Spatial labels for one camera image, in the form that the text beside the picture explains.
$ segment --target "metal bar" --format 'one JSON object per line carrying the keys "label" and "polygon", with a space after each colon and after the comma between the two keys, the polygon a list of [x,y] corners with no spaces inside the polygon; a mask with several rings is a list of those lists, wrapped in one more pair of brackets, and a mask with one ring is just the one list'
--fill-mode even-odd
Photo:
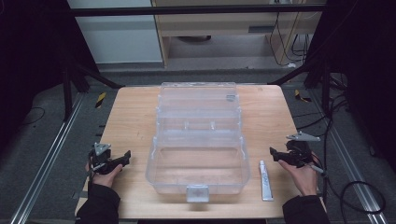
{"label": "metal bar", "polygon": [[84,67],[83,65],[81,65],[81,64],[79,64],[79,63],[76,64],[76,68],[77,68],[79,71],[85,73],[86,75],[88,75],[88,76],[90,76],[90,77],[93,77],[93,78],[95,78],[96,80],[98,80],[98,81],[104,83],[105,85],[111,87],[112,89],[119,89],[119,88],[124,87],[124,85],[119,85],[119,84],[117,84],[117,83],[114,83],[114,82],[108,80],[107,78],[102,77],[100,74],[97,74],[97,73],[93,72],[93,71],[90,70],[89,68]]}
{"label": "metal bar", "polygon": [[67,121],[73,111],[72,91],[67,67],[63,68],[62,73],[64,78],[64,121]]}
{"label": "metal bar", "polygon": [[[320,103],[318,101],[318,96],[315,94],[314,91],[309,91],[313,102],[315,103],[318,111],[323,114],[323,110],[321,109]],[[343,140],[341,139],[339,133],[337,132],[335,125],[332,126],[330,130],[330,136],[332,138],[332,141],[334,142],[335,145],[335,150],[338,154],[338,157],[340,158],[341,162],[344,165],[344,168],[346,169],[346,174],[349,177],[349,180],[355,181],[355,180],[360,180],[364,181],[364,177],[361,174],[361,171],[359,170],[358,166],[355,164],[355,162],[352,160],[350,157],[349,153],[347,152],[347,148],[344,145]],[[367,186],[362,186],[362,185],[356,185],[354,186],[354,189],[356,191],[356,194],[358,195],[359,199],[361,200],[361,204],[364,207],[365,210],[367,211],[376,211],[379,210],[379,205],[371,192],[371,190]],[[367,215],[368,218],[371,220],[372,223],[375,224],[385,224],[388,223],[384,214],[378,214],[378,215]]]}
{"label": "metal bar", "polygon": [[58,154],[61,151],[61,148],[64,144],[64,140],[68,135],[71,126],[73,125],[73,122],[78,114],[84,95],[85,95],[84,93],[78,94],[77,100],[75,101],[74,104],[73,113],[71,114],[69,120],[64,121],[60,131],[55,137],[55,140],[53,141],[52,146],[49,149],[49,152],[43,161],[43,164],[38,170],[37,175],[35,176],[35,179],[32,182],[32,185],[25,194],[17,211],[12,216],[11,219],[12,224],[14,223],[23,224],[26,222],[27,218],[29,217],[32,208],[35,205],[35,201],[47,180],[52,165],[53,163],[55,163],[55,160],[58,157]]}
{"label": "metal bar", "polygon": [[188,7],[112,7],[112,8],[72,8],[70,10],[49,10],[48,15],[68,15],[74,17],[93,16],[136,16],[173,14],[212,13],[253,13],[253,12],[316,12],[329,9],[326,4],[285,4],[285,5],[228,5],[228,6],[188,6]]}
{"label": "metal bar", "polygon": [[324,71],[322,75],[322,108],[324,113],[328,116],[330,114],[330,66],[328,60],[325,58],[322,63]]}
{"label": "metal bar", "polygon": [[317,60],[307,61],[302,66],[289,72],[287,75],[285,75],[275,81],[268,82],[267,84],[268,85],[277,85],[277,86],[283,85],[284,83],[291,80],[292,78],[299,76],[301,73],[309,71],[309,69],[311,69],[313,67],[313,65],[315,65],[316,62],[317,62]]}

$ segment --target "small metal piece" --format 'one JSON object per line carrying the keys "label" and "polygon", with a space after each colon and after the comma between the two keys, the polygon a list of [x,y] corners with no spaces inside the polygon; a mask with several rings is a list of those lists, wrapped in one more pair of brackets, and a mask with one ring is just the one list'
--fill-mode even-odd
{"label": "small metal piece", "polygon": [[306,141],[306,142],[319,142],[320,138],[315,137],[306,133],[299,131],[296,134],[288,135],[286,138],[289,138],[294,141]]}
{"label": "small metal piece", "polygon": [[323,169],[320,169],[320,168],[317,167],[316,165],[310,165],[310,164],[307,164],[307,165],[309,165],[313,170],[317,171],[318,173],[324,174]]}
{"label": "small metal piece", "polygon": [[229,101],[229,102],[234,102],[235,101],[235,98],[236,98],[236,96],[235,95],[226,95],[226,97],[225,97],[226,99],[227,99],[227,101]]}
{"label": "small metal piece", "polygon": [[93,146],[95,148],[96,156],[102,155],[102,153],[104,153],[106,150],[108,150],[111,147],[110,144],[100,144],[100,143],[94,143]]}
{"label": "small metal piece", "polygon": [[264,161],[260,161],[260,173],[262,175],[262,200],[265,202],[271,202],[274,198],[272,196],[270,180],[268,178],[267,168],[265,167]]}

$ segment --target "aluminum rail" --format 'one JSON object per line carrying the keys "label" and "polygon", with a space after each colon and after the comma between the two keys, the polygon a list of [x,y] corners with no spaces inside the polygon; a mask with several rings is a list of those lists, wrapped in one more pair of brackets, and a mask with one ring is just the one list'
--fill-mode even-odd
{"label": "aluminum rail", "polygon": [[254,12],[316,12],[335,8],[326,4],[273,4],[273,5],[227,5],[227,6],[187,6],[187,7],[112,7],[112,8],[72,8],[69,10],[47,9],[47,15],[94,17],[94,16],[137,16],[213,13],[254,13]]}
{"label": "aluminum rail", "polygon": [[35,205],[35,201],[40,194],[43,186],[47,180],[48,175],[50,174],[53,163],[55,163],[56,158],[58,157],[59,152],[64,145],[64,140],[68,135],[75,118],[78,114],[78,111],[81,108],[82,101],[84,99],[85,93],[79,93],[77,95],[77,99],[75,101],[74,110],[69,120],[65,121],[58,132],[55,140],[52,143],[51,148],[47,154],[47,157],[44,159],[43,164],[35,176],[35,180],[32,185],[28,189],[25,197],[23,198],[20,206],[17,211],[12,216],[11,222],[12,224],[22,224],[25,223],[27,218],[29,217],[30,212],[32,211],[33,206]]}
{"label": "aluminum rail", "polygon": [[[320,107],[320,102],[319,102],[318,95],[316,94],[316,92],[309,90],[309,93],[311,96],[313,96],[312,97],[313,102],[315,103],[318,111],[320,111],[320,113],[322,115],[324,115],[324,112],[322,111],[322,109]],[[349,180],[364,181],[364,177],[363,177],[361,171],[359,170],[356,163],[353,161],[352,157],[349,155],[349,153],[347,151],[347,147],[344,145],[344,142],[341,139],[341,136],[337,132],[334,125],[330,129],[329,134],[330,134],[330,138],[333,140],[334,149],[337,152],[338,157],[340,158],[341,162],[343,163],[344,168],[346,169],[346,174],[349,177]],[[364,207],[364,209],[366,211],[379,210],[378,202],[376,201],[375,196],[371,192],[370,188],[368,188],[367,186],[356,185],[356,186],[354,186],[354,189],[361,201],[361,205]],[[388,223],[388,221],[385,218],[383,213],[376,214],[376,215],[368,214],[367,216],[373,224],[387,224]]]}

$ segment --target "clear plastic container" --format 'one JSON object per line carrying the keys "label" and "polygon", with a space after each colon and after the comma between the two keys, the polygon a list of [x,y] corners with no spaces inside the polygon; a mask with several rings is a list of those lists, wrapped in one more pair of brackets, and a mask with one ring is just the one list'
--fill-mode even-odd
{"label": "clear plastic container", "polygon": [[158,193],[237,194],[250,179],[234,83],[163,83],[146,178]]}

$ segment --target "black sleeve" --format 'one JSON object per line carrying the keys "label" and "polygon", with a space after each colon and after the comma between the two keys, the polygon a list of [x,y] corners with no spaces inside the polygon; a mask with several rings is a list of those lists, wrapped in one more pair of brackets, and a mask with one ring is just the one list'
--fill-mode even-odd
{"label": "black sleeve", "polygon": [[287,224],[320,223],[330,224],[319,196],[297,196],[283,204],[283,215]]}
{"label": "black sleeve", "polygon": [[87,202],[77,212],[76,224],[119,223],[119,204],[116,191],[93,184]]}

